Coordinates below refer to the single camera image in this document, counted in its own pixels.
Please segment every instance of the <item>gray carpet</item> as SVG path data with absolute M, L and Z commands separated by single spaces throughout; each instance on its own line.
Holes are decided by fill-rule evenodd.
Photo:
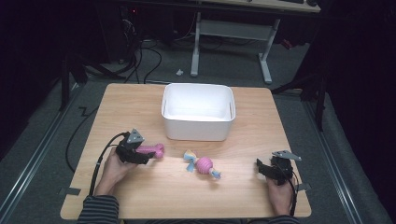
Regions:
M 218 45 L 212 41 L 203 43 L 198 77 L 189 75 L 192 45 L 189 41 L 178 43 L 172 48 L 153 42 L 145 44 L 146 47 L 154 46 L 153 49 L 158 50 L 162 55 L 161 65 L 148 77 L 150 82 L 153 80 L 200 82 L 274 89 L 292 80 L 301 59 L 309 48 L 306 45 L 286 50 L 282 46 L 274 45 L 268 58 L 273 84 L 268 86 L 263 83 L 256 56 L 256 51 L 260 51 L 261 42 L 244 46 L 229 43 Z M 158 61 L 159 56 L 155 52 L 143 50 L 143 60 L 138 68 L 140 82 L 143 80 L 143 75 L 150 71 Z M 114 63 L 108 64 L 107 67 L 117 69 L 120 65 Z M 178 69 L 183 70 L 184 75 L 177 76 Z M 130 82 L 136 83 L 136 81 L 135 76 L 132 76 Z M 64 196 L 58 195 L 58 192 L 60 188 L 68 187 L 73 177 L 73 173 L 65 162 L 65 148 L 70 136 L 84 120 L 80 107 L 86 107 L 86 113 L 93 111 L 99 106 L 106 85 L 111 82 L 115 81 L 105 77 L 90 76 L 89 82 L 83 88 L 79 88 L 81 93 L 64 115 L 64 121 L 59 131 L 53 135 L 44 160 L 9 217 L 8 223 L 73 223 L 60 218 Z M 1 161 L 1 202 L 7 198 L 46 130 L 58 114 L 60 96 L 61 87 L 58 84 L 30 118 L 29 125 L 18 142 Z M 274 97 L 291 150 L 303 158 L 303 161 L 297 162 L 301 177 L 312 187 L 307 192 L 312 215 L 302 218 L 302 223 L 353 223 L 348 217 L 343 201 L 340 200 L 331 171 L 326 165 L 326 157 L 322 152 L 323 143 L 320 140 L 321 134 L 331 149 L 337 167 L 350 189 L 350 195 L 360 214 L 361 223 L 391 223 L 344 136 L 329 97 L 326 99 L 323 117 L 324 132 L 319 135 L 315 125 L 312 124 L 312 117 L 307 112 L 311 103 L 301 102 L 294 91 Z M 93 120 L 94 116 L 89 117 L 71 142 L 69 158 L 73 167 L 78 164 Z

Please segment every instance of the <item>pink toy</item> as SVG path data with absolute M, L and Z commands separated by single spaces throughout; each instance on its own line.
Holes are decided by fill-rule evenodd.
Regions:
M 192 172 L 196 165 L 198 173 L 203 175 L 211 174 L 216 179 L 221 178 L 221 172 L 218 172 L 213 168 L 213 162 L 208 157 L 202 157 L 199 159 L 191 150 L 187 150 L 186 153 L 184 153 L 184 160 L 190 161 L 189 166 L 187 166 L 187 170 L 189 172 Z
M 164 146 L 161 143 L 155 145 L 154 147 L 140 146 L 136 149 L 136 152 L 143 154 L 149 154 L 150 152 L 155 152 L 154 158 L 160 159 L 163 157 Z

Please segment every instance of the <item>white container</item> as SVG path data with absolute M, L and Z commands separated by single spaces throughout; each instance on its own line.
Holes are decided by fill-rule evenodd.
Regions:
M 233 91 L 221 85 L 169 84 L 162 113 L 170 139 L 223 141 L 235 119 Z

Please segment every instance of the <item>person's arm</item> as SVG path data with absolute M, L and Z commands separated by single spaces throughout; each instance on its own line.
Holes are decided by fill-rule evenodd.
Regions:
M 266 178 L 268 184 L 268 196 L 271 205 L 274 208 L 276 217 L 270 220 L 268 224 L 298 224 L 300 221 L 296 217 L 290 216 L 290 208 L 293 200 L 293 189 L 289 183 L 281 186 L 276 184 L 276 181 L 271 178 Z
M 117 183 L 136 166 L 134 163 L 122 162 L 113 147 L 93 196 L 88 196 L 84 200 L 78 223 L 117 223 L 119 202 L 113 196 L 113 191 Z

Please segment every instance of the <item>human hand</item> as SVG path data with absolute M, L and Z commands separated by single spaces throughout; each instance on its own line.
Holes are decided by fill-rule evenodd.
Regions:
M 289 182 L 278 186 L 276 180 L 266 178 L 268 184 L 268 195 L 270 203 L 274 208 L 276 216 L 289 215 L 291 203 L 293 200 L 293 189 Z M 291 179 L 291 183 L 294 185 L 295 179 Z
M 114 187 L 119 183 L 129 171 L 137 166 L 135 163 L 122 162 L 116 153 L 116 148 L 111 148 L 105 162 L 102 178 L 96 186 L 93 195 L 112 195 Z

